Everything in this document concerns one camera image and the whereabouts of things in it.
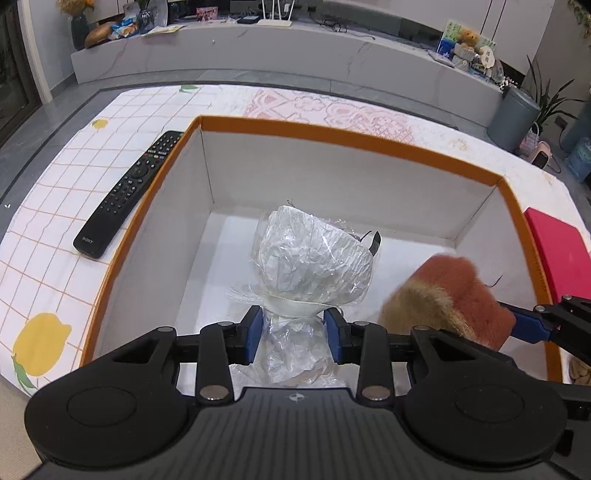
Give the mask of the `brown sponge cake plush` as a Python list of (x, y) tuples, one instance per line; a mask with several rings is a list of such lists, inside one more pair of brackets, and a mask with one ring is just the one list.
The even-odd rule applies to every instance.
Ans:
[(435, 255), (384, 303), (378, 323), (393, 334), (424, 325), (499, 350), (516, 324), (464, 257)]

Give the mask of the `white plastic bundle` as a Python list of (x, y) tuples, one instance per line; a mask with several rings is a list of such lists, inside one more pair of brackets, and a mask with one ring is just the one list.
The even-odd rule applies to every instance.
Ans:
[(322, 312), (363, 300), (381, 241), (379, 232), (359, 236), (341, 221), (288, 205), (259, 220), (250, 251), (256, 282), (228, 294), (263, 309), (256, 358), (230, 369), (235, 391), (346, 386)]

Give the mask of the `brown knotted plush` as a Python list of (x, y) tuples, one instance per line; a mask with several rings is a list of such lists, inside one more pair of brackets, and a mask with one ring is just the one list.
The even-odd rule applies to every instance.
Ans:
[(590, 385), (591, 367), (576, 357), (569, 361), (569, 377), (573, 384)]

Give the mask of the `orange cardboard box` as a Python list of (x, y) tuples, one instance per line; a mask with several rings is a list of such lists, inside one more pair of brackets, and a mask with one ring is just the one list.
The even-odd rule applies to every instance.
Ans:
[(140, 160), (99, 205), (127, 231), (82, 359), (159, 326), (194, 334), (263, 308), (246, 386), (356, 384), (329, 355), (322, 311), (375, 322), (422, 265), (464, 258), (467, 278), (524, 308), (550, 297), (533, 228), (498, 173), (355, 132), (204, 116), (166, 157)]

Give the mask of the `blue water jug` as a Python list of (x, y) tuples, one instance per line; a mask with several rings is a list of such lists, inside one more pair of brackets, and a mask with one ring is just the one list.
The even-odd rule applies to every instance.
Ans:
[(579, 181), (584, 183), (591, 173), (591, 142), (582, 137), (566, 159), (566, 166)]

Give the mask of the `black tv remote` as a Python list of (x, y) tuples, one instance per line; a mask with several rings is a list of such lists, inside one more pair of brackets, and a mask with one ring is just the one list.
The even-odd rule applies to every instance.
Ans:
[(113, 185), (73, 241), (83, 256), (99, 259), (184, 135), (164, 132)]

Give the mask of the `pink space heater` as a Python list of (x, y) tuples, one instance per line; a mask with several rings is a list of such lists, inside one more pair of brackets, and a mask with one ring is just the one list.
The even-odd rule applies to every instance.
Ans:
[(550, 145), (545, 141), (540, 141), (532, 150), (529, 162), (539, 169), (545, 169), (551, 159), (552, 150)]

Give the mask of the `white lace tablecloth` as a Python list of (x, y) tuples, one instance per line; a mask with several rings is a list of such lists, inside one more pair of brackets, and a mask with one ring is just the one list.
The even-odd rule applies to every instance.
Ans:
[(128, 90), (78, 130), (1, 242), (1, 375), (26, 396), (159, 326), (262, 304), (239, 385), (353, 385), (324, 307), (377, 321), (432, 257), (471, 261), (523, 308), (590, 292), (566, 187), (489, 143), (399, 112), (233, 86)]

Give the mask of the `grey trash bin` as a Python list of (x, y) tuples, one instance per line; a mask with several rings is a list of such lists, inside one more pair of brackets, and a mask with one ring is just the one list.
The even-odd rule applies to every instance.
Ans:
[(527, 92), (510, 87), (487, 127), (487, 135), (499, 148), (513, 152), (520, 146), (539, 112), (539, 105)]

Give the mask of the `white marble tv console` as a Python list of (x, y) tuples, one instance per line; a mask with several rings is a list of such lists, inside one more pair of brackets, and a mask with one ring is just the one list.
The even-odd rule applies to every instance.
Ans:
[(436, 62), (425, 50), (317, 24), (288, 28), (192, 23), (176, 33), (115, 40), (71, 56), (80, 83), (180, 70), (296, 74), (399, 95), (486, 126), (500, 90)]

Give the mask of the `teddy bear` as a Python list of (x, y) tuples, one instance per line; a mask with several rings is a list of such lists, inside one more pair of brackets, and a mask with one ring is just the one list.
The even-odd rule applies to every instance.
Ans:
[(463, 48), (474, 50), (480, 41), (480, 35), (470, 28), (462, 27), (457, 35), (457, 41)]

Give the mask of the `white wifi router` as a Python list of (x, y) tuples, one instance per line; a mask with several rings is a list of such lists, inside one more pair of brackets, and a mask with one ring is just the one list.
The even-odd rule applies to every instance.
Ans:
[(293, 24), (294, 1), (263, 0), (260, 2), (259, 26), (288, 28)]

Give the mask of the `green potted plant vase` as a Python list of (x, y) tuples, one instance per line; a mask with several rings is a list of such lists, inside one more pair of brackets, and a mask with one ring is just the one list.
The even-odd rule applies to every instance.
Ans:
[(136, 15), (136, 25), (140, 34), (146, 34), (155, 26), (155, 5), (153, 0), (137, 0), (138, 13)]

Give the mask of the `brown round bread loaf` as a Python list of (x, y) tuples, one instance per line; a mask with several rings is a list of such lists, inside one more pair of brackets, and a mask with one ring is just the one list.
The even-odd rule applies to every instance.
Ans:
[(107, 22), (98, 25), (92, 31), (88, 33), (84, 41), (84, 48), (90, 49), (101, 43), (104, 43), (109, 39), (109, 36), (112, 33), (112, 27), (114, 26), (113, 22)]

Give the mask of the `dark vase yellow flowers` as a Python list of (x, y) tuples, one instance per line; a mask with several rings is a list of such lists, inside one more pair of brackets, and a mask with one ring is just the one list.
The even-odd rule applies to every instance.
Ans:
[(85, 39), (90, 33), (86, 11), (93, 10), (95, 2), (93, 0), (57, 0), (59, 10), (71, 17), (71, 36), (74, 48), (77, 51), (85, 47)]

